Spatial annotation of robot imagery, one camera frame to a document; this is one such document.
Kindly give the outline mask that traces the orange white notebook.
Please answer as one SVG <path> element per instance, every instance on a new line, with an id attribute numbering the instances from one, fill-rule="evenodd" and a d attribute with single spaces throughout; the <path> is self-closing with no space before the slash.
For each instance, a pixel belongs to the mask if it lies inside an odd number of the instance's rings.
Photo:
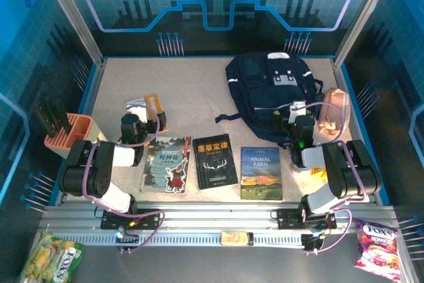
<path id="1" fill-rule="evenodd" d="M 161 113 L 163 110 L 162 105 L 160 103 L 160 100 L 158 98 L 158 95 L 156 93 L 150 94 L 150 95 L 144 95 L 141 98 L 134 99 L 132 101 L 127 102 L 127 111 L 133 106 L 133 105 L 144 105 L 147 110 L 148 114 L 148 120 L 156 121 L 156 118 L 154 114 Z"/>

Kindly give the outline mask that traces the navy blue backpack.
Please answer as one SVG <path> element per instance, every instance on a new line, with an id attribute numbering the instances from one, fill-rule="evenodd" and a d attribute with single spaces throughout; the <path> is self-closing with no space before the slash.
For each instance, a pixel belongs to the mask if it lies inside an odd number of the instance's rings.
<path id="1" fill-rule="evenodd" d="M 301 58 L 286 52 L 253 52 L 235 56 L 225 68 L 238 113 L 221 114 L 215 122 L 241 118 L 260 139 L 280 146 L 287 134 L 275 131 L 272 117 L 289 119 L 294 101 L 322 101 L 323 82 L 315 79 Z"/>

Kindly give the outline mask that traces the illustrated blue-green cover book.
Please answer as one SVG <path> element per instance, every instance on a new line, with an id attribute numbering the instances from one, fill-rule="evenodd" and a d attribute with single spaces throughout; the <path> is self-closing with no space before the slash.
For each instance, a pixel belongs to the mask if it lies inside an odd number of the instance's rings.
<path id="1" fill-rule="evenodd" d="M 157 194 L 186 192 L 191 137 L 156 137 L 149 145 L 140 191 Z"/>

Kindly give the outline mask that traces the Animal Farm book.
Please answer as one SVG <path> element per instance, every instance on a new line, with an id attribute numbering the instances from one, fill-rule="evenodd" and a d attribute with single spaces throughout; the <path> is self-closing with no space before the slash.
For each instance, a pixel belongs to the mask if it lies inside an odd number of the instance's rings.
<path id="1" fill-rule="evenodd" d="M 279 148 L 242 147 L 240 174 L 241 200 L 282 201 Z"/>

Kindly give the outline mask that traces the black book orange title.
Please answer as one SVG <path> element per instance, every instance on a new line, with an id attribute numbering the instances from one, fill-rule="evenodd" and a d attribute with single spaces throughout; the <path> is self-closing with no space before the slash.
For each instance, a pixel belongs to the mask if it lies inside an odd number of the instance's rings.
<path id="1" fill-rule="evenodd" d="M 200 190 L 238 184 L 228 134 L 193 139 L 193 149 Z"/>

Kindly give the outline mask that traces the pink beige organizer holder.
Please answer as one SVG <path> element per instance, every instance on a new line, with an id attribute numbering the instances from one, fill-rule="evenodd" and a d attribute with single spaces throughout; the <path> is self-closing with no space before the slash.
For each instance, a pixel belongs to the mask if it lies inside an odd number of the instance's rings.
<path id="1" fill-rule="evenodd" d="M 89 115 L 68 113 L 68 122 L 71 125 L 67 133 L 62 127 L 52 138 L 46 135 L 44 145 L 63 159 L 67 159 L 69 152 L 76 141 L 107 141 L 97 123 Z"/>

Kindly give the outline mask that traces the black knife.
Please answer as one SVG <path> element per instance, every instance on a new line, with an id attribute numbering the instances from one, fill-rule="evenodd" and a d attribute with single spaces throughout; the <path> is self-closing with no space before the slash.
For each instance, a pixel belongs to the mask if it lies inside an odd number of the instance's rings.
<path id="1" fill-rule="evenodd" d="M 59 120 L 59 122 L 62 124 L 65 132 L 67 134 L 70 133 L 72 126 L 70 125 L 69 121 L 68 121 L 68 115 L 66 112 L 66 107 L 64 105 L 64 103 L 62 102 L 62 100 L 57 97 L 54 100 L 54 106 L 56 108 L 56 117 Z"/>
<path id="2" fill-rule="evenodd" d="M 62 124 L 62 101 L 59 97 L 54 97 L 48 95 L 45 100 L 47 112 L 49 114 L 50 120 L 58 133 L 63 127 Z"/>
<path id="3" fill-rule="evenodd" d="M 41 128 L 50 137 L 53 138 L 56 135 L 55 126 L 53 125 L 51 118 L 47 112 L 46 103 L 39 101 L 32 106 L 32 112 L 40 123 Z"/>

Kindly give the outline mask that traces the small yellow bottle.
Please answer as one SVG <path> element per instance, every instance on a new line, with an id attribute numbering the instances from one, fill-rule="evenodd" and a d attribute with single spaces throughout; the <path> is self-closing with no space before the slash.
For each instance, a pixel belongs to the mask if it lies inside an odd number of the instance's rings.
<path id="1" fill-rule="evenodd" d="M 254 235 L 246 231 L 221 231 L 220 243 L 224 247 L 249 247 L 254 244 Z"/>

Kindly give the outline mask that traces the purple Fox's candy bag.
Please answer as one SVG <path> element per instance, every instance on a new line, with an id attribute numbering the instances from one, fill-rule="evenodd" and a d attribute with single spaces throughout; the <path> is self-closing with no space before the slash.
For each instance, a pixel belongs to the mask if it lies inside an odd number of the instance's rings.
<path id="1" fill-rule="evenodd" d="M 354 267 L 400 283 L 398 231 L 361 219 L 355 219 L 354 222 L 358 241 L 358 259 Z"/>

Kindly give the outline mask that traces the green Fox's candy bag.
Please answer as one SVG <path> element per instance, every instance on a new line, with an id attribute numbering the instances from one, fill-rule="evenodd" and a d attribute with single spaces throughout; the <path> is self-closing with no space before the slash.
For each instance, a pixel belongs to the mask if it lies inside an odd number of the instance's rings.
<path id="1" fill-rule="evenodd" d="M 41 232 L 21 271 L 19 283 L 71 283 L 84 252 L 81 243 Z"/>

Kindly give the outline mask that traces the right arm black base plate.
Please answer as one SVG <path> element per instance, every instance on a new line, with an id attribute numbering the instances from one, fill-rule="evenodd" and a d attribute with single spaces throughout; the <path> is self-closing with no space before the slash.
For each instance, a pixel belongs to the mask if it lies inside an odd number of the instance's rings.
<path id="1" fill-rule="evenodd" d="M 337 228 L 334 213 L 313 214 L 305 209 L 275 209 L 270 217 L 278 224 L 278 229 L 292 230 L 333 230 Z"/>

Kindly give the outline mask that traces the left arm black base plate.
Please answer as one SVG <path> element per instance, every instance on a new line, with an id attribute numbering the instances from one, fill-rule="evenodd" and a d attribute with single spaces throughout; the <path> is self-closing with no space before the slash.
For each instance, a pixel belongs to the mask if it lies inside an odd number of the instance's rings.
<path id="1" fill-rule="evenodd" d="M 100 228 L 103 230 L 118 230 L 119 227 L 124 227 L 127 230 L 155 230 L 161 221 L 161 213 L 139 219 L 134 217 L 122 217 L 114 213 L 104 211 L 101 217 Z"/>

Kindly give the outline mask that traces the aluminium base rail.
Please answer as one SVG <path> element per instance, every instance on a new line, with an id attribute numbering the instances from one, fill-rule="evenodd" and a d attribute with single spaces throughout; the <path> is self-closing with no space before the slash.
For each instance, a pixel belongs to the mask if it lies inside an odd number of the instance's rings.
<path id="1" fill-rule="evenodd" d="M 307 230 L 278 228 L 272 218 L 276 209 L 296 208 L 294 203 L 207 203 L 145 202 L 143 209 L 161 209 L 165 213 L 162 226 L 152 230 L 132 230 L 129 237 L 118 239 L 114 229 L 101 228 L 101 210 L 87 201 L 69 201 L 47 207 L 38 232 L 86 246 L 120 247 L 220 247 L 221 231 L 253 234 L 254 247 L 302 249 L 301 236 Z"/>

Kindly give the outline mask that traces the aluminium frame post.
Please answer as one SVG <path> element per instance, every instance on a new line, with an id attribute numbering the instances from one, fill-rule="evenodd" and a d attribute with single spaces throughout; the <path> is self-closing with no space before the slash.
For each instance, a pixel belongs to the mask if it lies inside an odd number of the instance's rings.
<path id="1" fill-rule="evenodd" d="M 69 22 L 76 31 L 81 43 L 84 45 L 87 53 L 96 64 L 102 66 L 104 63 L 103 55 L 95 42 L 95 39 L 85 23 L 83 16 L 74 0 L 57 0 Z"/>
<path id="2" fill-rule="evenodd" d="M 362 32 L 365 24 L 368 22 L 368 19 L 376 8 L 378 2 L 379 0 L 363 0 L 361 3 L 360 9 L 355 15 L 353 22 L 350 24 L 340 46 L 336 51 L 334 59 L 334 65 L 336 67 L 341 67 L 344 63 L 348 53 Z"/>

